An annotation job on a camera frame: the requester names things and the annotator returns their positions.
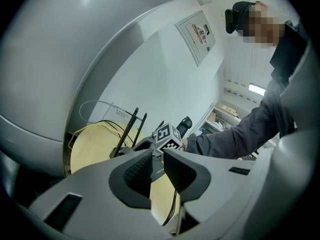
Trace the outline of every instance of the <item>cardboard box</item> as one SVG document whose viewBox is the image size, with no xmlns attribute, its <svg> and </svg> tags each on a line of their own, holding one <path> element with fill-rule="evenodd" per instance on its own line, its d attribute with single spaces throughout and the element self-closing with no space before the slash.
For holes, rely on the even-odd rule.
<svg viewBox="0 0 320 240">
<path fill-rule="evenodd" d="M 234 109 L 232 109 L 231 107 L 228 107 L 224 104 L 221 104 L 221 103 L 216 103 L 215 106 L 227 113 L 229 113 L 230 115 L 233 115 L 234 117 L 237 117 L 238 116 L 238 113 L 237 111 L 235 111 Z"/>
<path fill-rule="evenodd" d="M 216 113 L 211 112 L 211 114 L 208 116 L 207 120 L 211 123 L 214 123 L 216 121 Z"/>
</svg>

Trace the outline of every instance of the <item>yellow cable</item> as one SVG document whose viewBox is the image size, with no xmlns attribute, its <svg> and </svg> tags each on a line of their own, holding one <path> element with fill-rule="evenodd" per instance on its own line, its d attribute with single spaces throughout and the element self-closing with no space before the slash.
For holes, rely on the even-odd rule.
<svg viewBox="0 0 320 240">
<path fill-rule="evenodd" d="M 71 144 L 74 136 L 75 136 L 77 133 L 79 133 L 79 132 L 83 131 L 84 129 L 86 129 L 86 128 L 88 128 L 88 127 L 91 127 L 91 126 L 101 126 L 101 127 L 103 127 L 103 128 L 108 129 L 108 130 L 111 131 L 111 132 L 115 132 L 115 133 L 117 133 L 117 134 L 120 134 L 121 136 L 123 135 L 123 133 L 118 132 L 117 130 L 114 130 L 114 129 L 112 129 L 112 128 L 109 128 L 109 127 L 107 127 L 106 125 L 103 125 L 103 124 L 100 124 L 100 123 L 90 124 L 90 125 L 87 125 L 87 126 L 81 128 L 80 130 L 76 130 L 76 131 L 72 134 L 72 137 L 71 137 L 71 139 L 70 139 L 70 141 L 69 141 L 69 143 L 68 143 L 68 148 L 72 150 L 72 147 L 70 147 L 70 144 Z"/>
</svg>

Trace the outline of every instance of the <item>hand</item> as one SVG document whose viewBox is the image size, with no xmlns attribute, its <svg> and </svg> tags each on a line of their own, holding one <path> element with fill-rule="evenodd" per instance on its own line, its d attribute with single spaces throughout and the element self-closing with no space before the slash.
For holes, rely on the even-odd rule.
<svg viewBox="0 0 320 240">
<path fill-rule="evenodd" d="M 182 151 L 187 151 L 187 148 L 188 148 L 188 140 L 186 138 L 183 138 L 182 139 Z"/>
</svg>

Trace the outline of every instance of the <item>white wall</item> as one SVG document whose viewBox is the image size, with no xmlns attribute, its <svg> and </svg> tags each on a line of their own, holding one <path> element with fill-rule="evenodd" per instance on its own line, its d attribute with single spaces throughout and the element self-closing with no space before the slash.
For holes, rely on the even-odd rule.
<svg viewBox="0 0 320 240">
<path fill-rule="evenodd" d="M 216 74 L 226 54 L 224 22 L 213 3 L 203 6 L 181 6 L 175 3 L 160 8 L 161 17 L 174 20 L 149 37 L 122 65 L 101 95 L 101 101 L 134 111 L 139 107 L 139 117 L 148 113 L 142 133 L 150 135 L 164 120 L 178 125 L 189 116 L 196 124 L 212 102 L 220 100 L 223 93 L 223 74 Z M 175 23 L 194 12 L 203 10 L 215 38 L 215 45 L 208 56 L 197 67 L 195 60 L 175 27 Z M 143 22 L 142 29 L 148 29 Z M 90 121 L 99 121 L 106 110 L 97 104 Z"/>
</svg>

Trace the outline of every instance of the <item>black rubber grip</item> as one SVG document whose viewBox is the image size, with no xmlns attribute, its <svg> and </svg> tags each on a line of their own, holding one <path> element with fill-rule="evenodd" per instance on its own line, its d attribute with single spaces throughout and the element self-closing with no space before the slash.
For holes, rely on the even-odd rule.
<svg viewBox="0 0 320 240">
<path fill-rule="evenodd" d="M 112 193 L 128 207 L 151 209 L 152 149 L 119 165 L 110 174 Z"/>
<path fill-rule="evenodd" d="M 163 163 L 182 204 L 198 199 L 210 184 L 211 174 L 206 167 L 176 154 L 174 149 L 164 150 Z"/>
</svg>

